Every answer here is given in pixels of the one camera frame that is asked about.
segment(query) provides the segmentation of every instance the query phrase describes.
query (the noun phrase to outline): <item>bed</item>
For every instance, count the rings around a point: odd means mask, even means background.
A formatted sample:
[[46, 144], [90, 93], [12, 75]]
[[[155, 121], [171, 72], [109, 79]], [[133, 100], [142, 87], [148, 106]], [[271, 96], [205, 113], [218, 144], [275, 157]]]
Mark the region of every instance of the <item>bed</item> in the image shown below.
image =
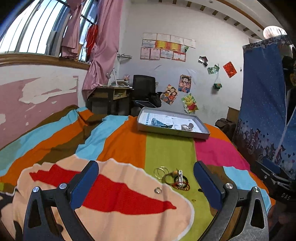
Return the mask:
[[[95, 115], [77, 106], [51, 115], [0, 150], [2, 229], [22, 240], [33, 187], [46, 190], [69, 182], [89, 160], [98, 162], [99, 176], [76, 213], [95, 240], [198, 240], [217, 212], [198, 191], [193, 175], [198, 160], [224, 183], [245, 190], [258, 186], [268, 212], [275, 201], [267, 188], [226, 135], [206, 126], [211, 134], [205, 141], [139, 132], [135, 117]], [[181, 169], [190, 190], [160, 183], [154, 176], [160, 166]], [[64, 239], [71, 240], [52, 209]], [[229, 238], [239, 209], [221, 240]]]

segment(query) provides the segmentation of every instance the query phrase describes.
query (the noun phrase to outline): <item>pink wall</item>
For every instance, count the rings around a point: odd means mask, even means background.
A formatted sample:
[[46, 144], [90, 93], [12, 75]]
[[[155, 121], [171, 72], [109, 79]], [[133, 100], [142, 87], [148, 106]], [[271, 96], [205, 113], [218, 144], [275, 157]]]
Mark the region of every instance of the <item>pink wall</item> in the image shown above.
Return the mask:
[[77, 92], [49, 97], [46, 101], [36, 105], [19, 101], [22, 98], [22, 89], [25, 84], [36, 79], [0, 85], [0, 115], [4, 114], [6, 119], [4, 123], [0, 122], [0, 148], [35, 127], [51, 114], [61, 111], [69, 105], [78, 105]]

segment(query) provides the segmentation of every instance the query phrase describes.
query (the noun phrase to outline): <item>ceiling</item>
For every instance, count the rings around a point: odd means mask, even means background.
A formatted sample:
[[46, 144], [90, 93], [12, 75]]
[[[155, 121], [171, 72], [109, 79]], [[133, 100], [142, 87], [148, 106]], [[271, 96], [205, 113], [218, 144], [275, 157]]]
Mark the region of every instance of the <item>ceiling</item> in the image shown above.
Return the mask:
[[263, 39], [263, 29], [267, 26], [281, 27], [276, 18], [257, 0], [132, 0], [133, 3], [156, 1], [182, 5], [212, 14], [254, 38]]

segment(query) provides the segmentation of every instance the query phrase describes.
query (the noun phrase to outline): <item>blue gripper pad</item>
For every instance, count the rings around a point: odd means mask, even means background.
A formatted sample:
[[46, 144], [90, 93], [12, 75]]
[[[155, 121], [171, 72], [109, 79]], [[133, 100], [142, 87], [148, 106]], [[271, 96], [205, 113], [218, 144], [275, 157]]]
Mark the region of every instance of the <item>blue gripper pad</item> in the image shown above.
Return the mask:
[[193, 174], [211, 207], [220, 211], [222, 208], [222, 194], [199, 162], [194, 164]]
[[83, 201], [85, 200], [89, 190], [91, 189], [93, 183], [95, 182], [99, 174], [98, 163], [96, 161], [90, 161], [90, 162], [91, 162], [90, 166], [85, 167], [85, 168], [88, 167], [88, 170], [86, 171], [84, 176], [80, 179], [79, 183], [76, 185], [76, 187], [73, 189], [71, 193], [70, 205], [72, 210], [75, 210], [76, 208], [79, 208], [82, 206]]
[[267, 167], [269, 170], [271, 170], [275, 174], [281, 173], [280, 167], [266, 157], [263, 158], [262, 164], [263, 166]]

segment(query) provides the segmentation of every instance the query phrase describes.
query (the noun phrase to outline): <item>ceiling light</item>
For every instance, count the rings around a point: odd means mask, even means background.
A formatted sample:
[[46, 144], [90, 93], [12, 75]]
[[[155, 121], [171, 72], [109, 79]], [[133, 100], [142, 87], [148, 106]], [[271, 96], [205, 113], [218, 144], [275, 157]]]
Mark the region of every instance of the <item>ceiling light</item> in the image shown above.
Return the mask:
[[268, 26], [263, 30], [263, 36], [265, 39], [276, 37], [279, 35], [287, 35], [286, 31], [277, 26]]

